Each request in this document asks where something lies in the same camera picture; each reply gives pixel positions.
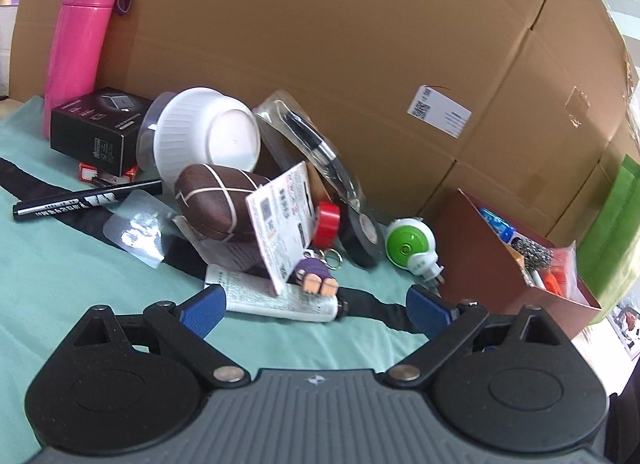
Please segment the black electrical tape roll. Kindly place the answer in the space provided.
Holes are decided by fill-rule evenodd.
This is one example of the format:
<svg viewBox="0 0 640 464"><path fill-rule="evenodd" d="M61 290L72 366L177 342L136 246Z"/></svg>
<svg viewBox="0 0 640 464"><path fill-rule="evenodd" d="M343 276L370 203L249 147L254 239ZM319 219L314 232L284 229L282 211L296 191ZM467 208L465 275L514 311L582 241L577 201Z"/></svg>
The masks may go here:
<svg viewBox="0 0 640 464"><path fill-rule="evenodd" d="M375 268L385 256L382 231L367 207L357 211L349 205L341 205L338 238L347 257L360 268Z"/></svg>

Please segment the red item in plastic bag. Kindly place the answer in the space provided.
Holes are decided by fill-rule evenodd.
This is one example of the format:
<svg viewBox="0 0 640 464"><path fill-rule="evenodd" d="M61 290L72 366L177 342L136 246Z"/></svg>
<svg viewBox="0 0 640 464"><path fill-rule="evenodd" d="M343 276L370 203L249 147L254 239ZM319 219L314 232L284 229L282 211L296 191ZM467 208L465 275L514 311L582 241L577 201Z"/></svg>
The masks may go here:
<svg viewBox="0 0 640 464"><path fill-rule="evenodd" d="M548 267L539 271L544 288L556 296L568 300L582 300L578 287L576 244L569 247L549 249L551 259Z"/></svg>

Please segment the white cream tube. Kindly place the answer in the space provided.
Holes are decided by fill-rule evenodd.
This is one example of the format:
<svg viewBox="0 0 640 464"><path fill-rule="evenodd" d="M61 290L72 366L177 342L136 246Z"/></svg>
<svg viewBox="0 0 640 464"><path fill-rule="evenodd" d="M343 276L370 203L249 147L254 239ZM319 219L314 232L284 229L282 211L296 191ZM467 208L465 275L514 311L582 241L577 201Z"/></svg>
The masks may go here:
<svg viewBox="0 0 640 464"><path fill-rule="evenodd" d="M274 317L299 322L329 323L338 318L341 305L335 296L305 293L286 284L280 295L268 279L209 265L205 286L220 285L227 296L227 310L234 313Z"/></svg>

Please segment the red storage box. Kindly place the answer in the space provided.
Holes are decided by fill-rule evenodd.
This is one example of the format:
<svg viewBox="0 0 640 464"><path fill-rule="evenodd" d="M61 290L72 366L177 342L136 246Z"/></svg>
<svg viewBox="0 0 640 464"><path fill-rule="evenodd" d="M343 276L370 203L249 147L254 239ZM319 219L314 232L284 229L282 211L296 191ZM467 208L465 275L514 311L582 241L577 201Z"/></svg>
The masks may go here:
<svg viewBox="0 0 640 464"><path fill-rule="evenodd" d="M579 283L582 300L575 301L528 285L506 244L480 215L483 205L471 194L443 189L427 207L426 222L444 267L442 298L473 299L492 313L517 313L525 305L538 305L568 337L577 336L601 312L589 288Z"/></svg>

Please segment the large cardboard box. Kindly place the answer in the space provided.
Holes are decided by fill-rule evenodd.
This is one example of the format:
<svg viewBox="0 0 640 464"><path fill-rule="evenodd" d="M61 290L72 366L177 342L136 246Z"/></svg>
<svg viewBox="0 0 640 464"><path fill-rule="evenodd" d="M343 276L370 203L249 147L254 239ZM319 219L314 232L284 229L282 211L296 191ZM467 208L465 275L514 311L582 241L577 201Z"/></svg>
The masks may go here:
<svg viewBox="0 0 640 464"><path fill-rule="evenodd" d="M62 0L21 0L9 92L43 91ZM580 239L637 156L637 78L602 0L132 0L99 83L152 98L283 89L382 215L465 190L553 242ZM410 116L426 84L469 109L459 138Z"/></svg>

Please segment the black marker pen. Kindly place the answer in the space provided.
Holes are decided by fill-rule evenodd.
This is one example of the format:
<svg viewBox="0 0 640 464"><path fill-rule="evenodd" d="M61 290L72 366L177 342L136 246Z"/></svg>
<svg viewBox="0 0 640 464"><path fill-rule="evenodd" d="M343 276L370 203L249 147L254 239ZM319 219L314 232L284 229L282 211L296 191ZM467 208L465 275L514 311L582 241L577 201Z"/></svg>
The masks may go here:
<svg viewBox="0 0 640 464"><path fill-rule="evenodd" d="M13 219L18 222L71 213L76 210L104 207L126 199L134 191L143 191L153 196L163 193L163 181L152 180L94 190L70 192L23 201L12 207Z"/></svg>

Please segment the black product box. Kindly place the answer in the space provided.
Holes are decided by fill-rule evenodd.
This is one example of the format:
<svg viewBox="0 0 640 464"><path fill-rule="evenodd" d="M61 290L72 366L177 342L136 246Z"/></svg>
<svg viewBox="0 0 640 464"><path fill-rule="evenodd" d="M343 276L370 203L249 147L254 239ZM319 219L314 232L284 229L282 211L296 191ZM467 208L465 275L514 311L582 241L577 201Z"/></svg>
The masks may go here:
<svg viewBox="0 0 640 464"><path fill-rule="evenodd" d="M137 139L152 101L103 88L52 109L52 150L122 176L137 164Z"/></svg>

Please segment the purple figure keychain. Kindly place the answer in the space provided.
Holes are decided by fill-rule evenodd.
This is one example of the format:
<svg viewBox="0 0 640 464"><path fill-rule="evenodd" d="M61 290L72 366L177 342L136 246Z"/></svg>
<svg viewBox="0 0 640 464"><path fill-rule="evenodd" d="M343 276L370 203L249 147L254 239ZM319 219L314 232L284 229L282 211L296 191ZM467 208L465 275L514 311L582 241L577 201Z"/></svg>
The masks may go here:
<svg viewBox="0 0 640 464"><path fill-rule="evenodd" d="M343 256L334 248L307 248L294 269L294 276L305 293L335 297L340 284L332 272L341 269L343 263Z"/></svg>

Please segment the brown toy football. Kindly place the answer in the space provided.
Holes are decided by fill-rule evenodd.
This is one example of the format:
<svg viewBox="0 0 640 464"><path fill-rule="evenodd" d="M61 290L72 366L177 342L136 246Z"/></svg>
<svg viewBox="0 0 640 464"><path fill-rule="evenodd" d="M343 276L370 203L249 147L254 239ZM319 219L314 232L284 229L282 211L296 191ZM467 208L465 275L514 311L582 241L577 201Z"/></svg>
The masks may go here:
<svg viewBox="0 0 640 464"><path fill-rule="evenodd" d="M175 199L186 221L206 239L254 243L245 199L270 180L236 168L193 164L175 183Z"/></svg>

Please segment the blue tissue pack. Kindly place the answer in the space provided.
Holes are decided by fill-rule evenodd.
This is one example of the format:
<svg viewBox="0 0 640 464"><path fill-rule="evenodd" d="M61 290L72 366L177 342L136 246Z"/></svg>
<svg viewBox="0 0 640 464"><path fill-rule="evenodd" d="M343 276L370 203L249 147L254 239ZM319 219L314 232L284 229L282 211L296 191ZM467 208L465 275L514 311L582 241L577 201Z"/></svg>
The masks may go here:
<svg viewBox="0 0 640 464"><path fill-rule="evenodd" d="M516 230L508 221L504 220L487 208L481 208L480 215L505 244L510 244L514 238Z"/></svg>

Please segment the pink thermos bottle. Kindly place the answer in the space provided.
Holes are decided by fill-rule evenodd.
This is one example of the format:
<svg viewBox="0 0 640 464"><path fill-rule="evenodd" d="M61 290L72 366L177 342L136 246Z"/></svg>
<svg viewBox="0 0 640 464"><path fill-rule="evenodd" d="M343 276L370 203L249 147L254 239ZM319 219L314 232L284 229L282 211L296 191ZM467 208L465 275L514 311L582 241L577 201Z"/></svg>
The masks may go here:
<svg viewBox="0 0 640 464"><path fill-rule="evenodd" d="M43 134L51 135L52 110L93 90L108 23L132 0L62 0L44 85Z"/></svg>

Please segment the white shipping label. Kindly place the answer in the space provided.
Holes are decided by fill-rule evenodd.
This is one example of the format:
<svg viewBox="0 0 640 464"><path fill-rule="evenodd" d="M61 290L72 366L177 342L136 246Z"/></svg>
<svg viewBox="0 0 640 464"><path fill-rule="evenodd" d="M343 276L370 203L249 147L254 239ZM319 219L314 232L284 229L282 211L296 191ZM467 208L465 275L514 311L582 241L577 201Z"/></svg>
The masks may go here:
<svg viewBox="0 0 640 464"><path fill-rule="evenodd" d="M472 115L469 109L426 84L416 90L407 112L455 139L460 137Z"/></svg>

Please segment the green nonwoven bag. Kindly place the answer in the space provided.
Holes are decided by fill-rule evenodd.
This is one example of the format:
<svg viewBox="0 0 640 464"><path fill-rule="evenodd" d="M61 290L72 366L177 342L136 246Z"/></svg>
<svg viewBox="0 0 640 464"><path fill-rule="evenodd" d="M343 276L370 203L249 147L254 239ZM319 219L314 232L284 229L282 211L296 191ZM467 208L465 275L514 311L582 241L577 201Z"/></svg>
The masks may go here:
<svg viewBox="0 0 640 464"><path fill-rule="evenodd" d="M639 279L639 163L626 155L597 219L577 248L582 282L600 306L601 322Z"/></svg>

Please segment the clear adhesive hook pad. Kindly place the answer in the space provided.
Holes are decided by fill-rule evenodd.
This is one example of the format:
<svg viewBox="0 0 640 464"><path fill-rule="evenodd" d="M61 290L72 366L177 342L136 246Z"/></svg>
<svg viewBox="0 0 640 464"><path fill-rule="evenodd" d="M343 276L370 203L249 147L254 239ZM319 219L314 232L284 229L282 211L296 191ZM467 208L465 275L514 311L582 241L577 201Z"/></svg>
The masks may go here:
<svg viewBox="0 0 640 464"><path fill-rule="evenodd" d="M136 190L105 222L103 233L114 245L157 269L178 237L175 216L160 199Z"/></svg>

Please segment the teal cloth mat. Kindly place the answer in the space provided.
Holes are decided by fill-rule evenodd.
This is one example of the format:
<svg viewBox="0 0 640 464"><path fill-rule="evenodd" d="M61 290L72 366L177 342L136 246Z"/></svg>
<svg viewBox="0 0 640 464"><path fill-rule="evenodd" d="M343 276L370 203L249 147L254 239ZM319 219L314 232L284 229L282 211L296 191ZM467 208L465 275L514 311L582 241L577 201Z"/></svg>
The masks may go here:
<svg viewBox="0 0 640 464"><path fill-rule="evenodd" d="M32 379L85 311L117 314L182 302L203 287L169 265L150 268L126 251L55 219L17 223L16 199L1 194L1 459L21 463L39 449L24 413ZM381 372L425 343L383 323L345 317L329 324L229 314L207 338L251 373L261 368Z"/></svg>

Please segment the red bottle cap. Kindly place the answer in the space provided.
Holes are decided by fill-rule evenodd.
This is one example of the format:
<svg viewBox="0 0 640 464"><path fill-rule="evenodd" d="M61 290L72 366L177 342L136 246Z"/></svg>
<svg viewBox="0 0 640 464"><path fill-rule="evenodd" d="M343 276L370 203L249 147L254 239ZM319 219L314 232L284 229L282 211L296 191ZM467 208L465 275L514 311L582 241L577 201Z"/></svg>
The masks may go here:
<svg viewBox="0 0 640 464"><path fill-rule="evenodd" d="M337 238L340 221L340 207L330 202L320 202L316 209L311 245L320 249L331 248Z"/></svg>

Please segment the steel wool scrubber ball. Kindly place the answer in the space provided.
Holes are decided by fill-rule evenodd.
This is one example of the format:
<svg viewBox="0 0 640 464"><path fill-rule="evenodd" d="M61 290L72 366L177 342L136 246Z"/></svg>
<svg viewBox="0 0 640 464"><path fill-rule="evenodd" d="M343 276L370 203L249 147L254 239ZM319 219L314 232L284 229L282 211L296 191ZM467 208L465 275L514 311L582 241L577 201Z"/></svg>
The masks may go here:
<svg viewBox="0 0 640 464"><path fill-rule="evenodd" d="M515 236L511 239L510 246L524 258L525 269L530 275L535 271L548 269L551 265L553 255L548 247L524 236Z"/></svg>

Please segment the white plastic bowl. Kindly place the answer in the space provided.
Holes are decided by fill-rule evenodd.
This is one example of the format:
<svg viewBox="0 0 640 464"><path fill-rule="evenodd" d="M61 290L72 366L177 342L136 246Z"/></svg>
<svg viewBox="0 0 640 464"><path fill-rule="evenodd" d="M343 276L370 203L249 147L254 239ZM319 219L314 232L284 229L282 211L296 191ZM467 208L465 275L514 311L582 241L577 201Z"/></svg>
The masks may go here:
<svg viewBox="0 0 640 464"><path fill-rule="evenodd" d="M206 164L252 171L260 155L259 127L241 101L197 86L160 94L146 111L136 159L174 187L183 169Z"/></svg>

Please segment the small red stapler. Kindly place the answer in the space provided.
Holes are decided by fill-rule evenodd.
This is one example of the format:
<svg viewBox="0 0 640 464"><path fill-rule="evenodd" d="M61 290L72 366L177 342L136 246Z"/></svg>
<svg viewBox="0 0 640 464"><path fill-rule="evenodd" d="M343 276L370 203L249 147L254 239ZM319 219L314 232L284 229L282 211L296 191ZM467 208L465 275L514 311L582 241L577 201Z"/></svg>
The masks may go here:
<svg viewBox="0 0 640 464"><path fill-rule="evenodd" d="M85 163L80 163L78 165L78 179L82 182L97 185L98 187L103 187L103 185L122 185L134 182L138 171L139 168L134 166L125 171L121 176L116 176Z"/></svg>

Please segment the white product card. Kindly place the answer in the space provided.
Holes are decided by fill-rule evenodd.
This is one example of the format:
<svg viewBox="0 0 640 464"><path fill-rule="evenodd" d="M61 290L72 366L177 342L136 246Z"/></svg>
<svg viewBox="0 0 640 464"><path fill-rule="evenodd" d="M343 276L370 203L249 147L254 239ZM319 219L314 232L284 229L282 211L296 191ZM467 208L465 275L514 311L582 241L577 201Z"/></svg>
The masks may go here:
<svg viewBox="0 0 640 464"><path fill-rule="evenodd" d="M245 198L274 294L281 295L314 229L307 166L301 161Z"/></svg>

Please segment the green white plug device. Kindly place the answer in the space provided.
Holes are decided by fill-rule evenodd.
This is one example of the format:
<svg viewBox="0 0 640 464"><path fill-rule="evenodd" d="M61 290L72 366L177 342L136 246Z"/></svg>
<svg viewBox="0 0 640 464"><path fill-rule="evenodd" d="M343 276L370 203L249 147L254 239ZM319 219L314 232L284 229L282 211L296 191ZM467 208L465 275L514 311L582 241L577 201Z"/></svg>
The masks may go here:
<svg viewBox="0 0 640 464"><path fill-rule="evenodd" d="M393 265L420 277L426 287L444 283L434 233L422 219L392 221L385 233L385 251Z"/></svg>

